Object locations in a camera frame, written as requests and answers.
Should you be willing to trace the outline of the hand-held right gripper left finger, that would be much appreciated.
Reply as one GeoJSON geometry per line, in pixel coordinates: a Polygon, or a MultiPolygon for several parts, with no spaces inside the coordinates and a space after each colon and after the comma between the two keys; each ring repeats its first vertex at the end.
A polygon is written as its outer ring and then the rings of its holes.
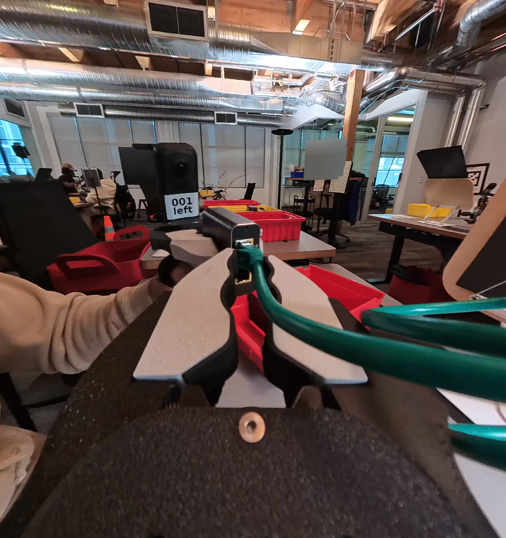
{"type": "Polygon", "coordinates": [[[236,251],[227,248],[177,283],[133,372],[136,381],[223,385],[233,375],[236,269],[236,251]]]}

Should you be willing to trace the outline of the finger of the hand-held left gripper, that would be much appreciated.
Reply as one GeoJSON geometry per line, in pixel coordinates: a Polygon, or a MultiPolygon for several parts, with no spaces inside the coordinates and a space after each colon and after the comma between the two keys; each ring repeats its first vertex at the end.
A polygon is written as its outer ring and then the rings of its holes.
{"type": "Polygon", "coordinates": [[[174,259],[196,268],[216,256],[219,251],[214,241],[194,229],[168,233],[170,253],[174,259]]]}

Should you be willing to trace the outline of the black ethernet adapter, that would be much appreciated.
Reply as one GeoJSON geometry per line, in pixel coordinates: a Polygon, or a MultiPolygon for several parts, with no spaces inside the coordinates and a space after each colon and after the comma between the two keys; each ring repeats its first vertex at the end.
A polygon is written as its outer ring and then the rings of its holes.
{"type": "MultiPolygon", "coordinates": [[[[203,235],[214,241],[218,251],[227,248],[236,250],[237,245],[243,243],[260,248],[259,225],[222,207],[209,208],[203,212],[203,235]]],[[[231,256],[230,266],[236,296],[252,294],[255,291],[252,275],[249,270],[239,267],[236,254],[231,256]]]]}

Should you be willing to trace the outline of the red plastic bin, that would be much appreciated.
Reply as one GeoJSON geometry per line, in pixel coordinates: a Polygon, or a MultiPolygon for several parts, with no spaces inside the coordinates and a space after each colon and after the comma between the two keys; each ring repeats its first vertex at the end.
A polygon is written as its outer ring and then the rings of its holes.
{"type": "MultiPolygon", "coordinates": [[[[297,272],[311,280],[328,298],[337,299],[358,321],[365,310],[380,307],[385,293],[314,265],[298,267],[297,272]]],[[[239,350],[263,372],[262,347],[267,317],[261,313],[256,292],[238,297],[232,306],[239,350]]]]}

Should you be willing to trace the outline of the person's left forearm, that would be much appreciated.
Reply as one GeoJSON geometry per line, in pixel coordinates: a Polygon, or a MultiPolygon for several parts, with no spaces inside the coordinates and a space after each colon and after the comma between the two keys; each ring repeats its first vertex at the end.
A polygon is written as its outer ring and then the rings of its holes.
{"type": "Polygon", "coordinates": [[[83,372],[170,290],[152,278],[111,295],[63,295],[0,273],[0,373],[83,372]]]}

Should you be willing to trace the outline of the black square panel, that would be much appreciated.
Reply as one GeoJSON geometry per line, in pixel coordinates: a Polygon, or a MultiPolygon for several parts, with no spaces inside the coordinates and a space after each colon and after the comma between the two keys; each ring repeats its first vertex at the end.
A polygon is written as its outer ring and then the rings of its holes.
{"type": "Polygon", "coordinates": [[[134,144],[118,148],[122,175],[127,185],[141,186],[156,183],[158,179],[155,146],[153,144],[134,144]]]}

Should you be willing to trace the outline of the flat yellow tray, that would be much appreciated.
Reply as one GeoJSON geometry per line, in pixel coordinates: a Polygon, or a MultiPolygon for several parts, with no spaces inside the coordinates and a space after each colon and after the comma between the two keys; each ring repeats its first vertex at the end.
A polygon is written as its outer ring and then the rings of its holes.
{"type": "Polygon", "coordinates": [[[207,209],[225,209],[234,213],[245,212],[277,212],[278,209],[268,205],[211,205],[207,209]]]}

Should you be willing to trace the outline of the red tote basket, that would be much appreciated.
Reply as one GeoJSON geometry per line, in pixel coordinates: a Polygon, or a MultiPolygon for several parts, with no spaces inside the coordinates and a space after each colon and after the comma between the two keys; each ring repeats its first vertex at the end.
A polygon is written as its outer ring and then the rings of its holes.
{"type": "Polygon", "coordinates": [[[135,225],[117,231],[113,240],[61,254],[47,267],[47,273],[54,291],[62,294],[114,293],[155,276],[155,270],[141,266],[148,248],[148,228],[135,225]]]}

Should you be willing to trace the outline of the black floor lamp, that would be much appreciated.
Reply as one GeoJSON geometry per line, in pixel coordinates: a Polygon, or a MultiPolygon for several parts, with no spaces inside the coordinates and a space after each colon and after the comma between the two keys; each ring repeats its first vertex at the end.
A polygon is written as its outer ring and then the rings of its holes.
{"type": "Polygon", "coordinates": [[[279,150],[278,150],[278,160],[276,168],[276,198],[274,202],[274,207],[280,209],[281,207],[281,187],[283,184],[283,153],[284,153],[284,140],[285,137],[293,134],[293,130],[278,128],[272,130],[272,135],[278,139],[279,150]]]}

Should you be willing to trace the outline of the white air vent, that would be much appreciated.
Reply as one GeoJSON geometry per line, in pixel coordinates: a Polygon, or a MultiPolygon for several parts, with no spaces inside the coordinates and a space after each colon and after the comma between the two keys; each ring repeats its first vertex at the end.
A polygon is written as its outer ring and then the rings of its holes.
{"type": "Polygon", "coordinates": [[[145,1],[144,10],[150,36],[208,41],[206,5],[178,1],[145,1]]]}

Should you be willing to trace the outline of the black partition board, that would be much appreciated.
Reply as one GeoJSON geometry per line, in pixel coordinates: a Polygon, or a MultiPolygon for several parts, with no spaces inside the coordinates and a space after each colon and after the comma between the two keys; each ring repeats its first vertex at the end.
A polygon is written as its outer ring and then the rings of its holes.
{"type": "Polygon", "coordinates": [[[97,243],[58,180],[0,182],[0,237],[14,272],[49,291],[47,267],[97,243]]]}

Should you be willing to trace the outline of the dark-legged work table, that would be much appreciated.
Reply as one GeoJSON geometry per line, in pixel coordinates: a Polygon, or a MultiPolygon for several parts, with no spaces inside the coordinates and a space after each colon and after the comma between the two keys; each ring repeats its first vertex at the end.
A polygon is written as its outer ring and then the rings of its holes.
{"type": "Polygon", "coordinates": [[[470,227],[465,221],[448,221],[440,225],[432,220],[418,221],[409,216],[397,216],[394,214],[370,214],[368,219],[378,221],[378,230],[381,233],[394,237],[388,267],[383,278],[368,279],[372,285],[389,284],[393,277],[392,269],[400,263],[405,240],[432,246],[436,248],[442,257],[442,268],[450,261],[458,246],[470,232],[470,227]]]}

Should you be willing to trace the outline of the black and tan reflector panel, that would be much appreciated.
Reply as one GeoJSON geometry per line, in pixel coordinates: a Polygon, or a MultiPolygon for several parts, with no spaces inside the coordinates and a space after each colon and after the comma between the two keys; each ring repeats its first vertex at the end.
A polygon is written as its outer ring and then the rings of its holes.
{"type": "Polygon", "coordinates": [[[472,209],[473,182],[468,177],[461,146],[421,150],[417,158],[426,174],[424,197],[428,205],[472,209]]]}

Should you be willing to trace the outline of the silver ventilation duct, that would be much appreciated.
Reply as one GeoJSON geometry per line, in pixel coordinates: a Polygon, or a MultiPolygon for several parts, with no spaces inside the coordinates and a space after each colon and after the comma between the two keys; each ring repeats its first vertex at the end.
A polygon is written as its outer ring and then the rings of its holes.
{"type": "Polygon", "coordinates": [[[346,81],[314,73],[295,79],[258,76],[240,80],[0,57],[0,97],[24,101],[289,114],[300,105],[319,105],[341,115],[345,97],[339,90],[346,81]]]}
{"type": "Polygon", "coordinates": [[[0,42],[116,50],[243,68],[349,74],[354,69],[387,72],[399,57],[364,51],[328,38],[252,30],[207,21],[206,37],[159,36],[140,10],[88,1],[0,1],[0,42]]]}

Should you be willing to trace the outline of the wooden post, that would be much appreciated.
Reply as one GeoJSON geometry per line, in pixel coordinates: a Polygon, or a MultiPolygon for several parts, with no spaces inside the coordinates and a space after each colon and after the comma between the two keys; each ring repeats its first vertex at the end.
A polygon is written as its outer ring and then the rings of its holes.
{"type": "Polygon", "coordinates": [[[351,161],[355,150],[358,116],[366,71],[356,69],[349,74],[342,138],[346,139],[345,161],[351,161]]]}

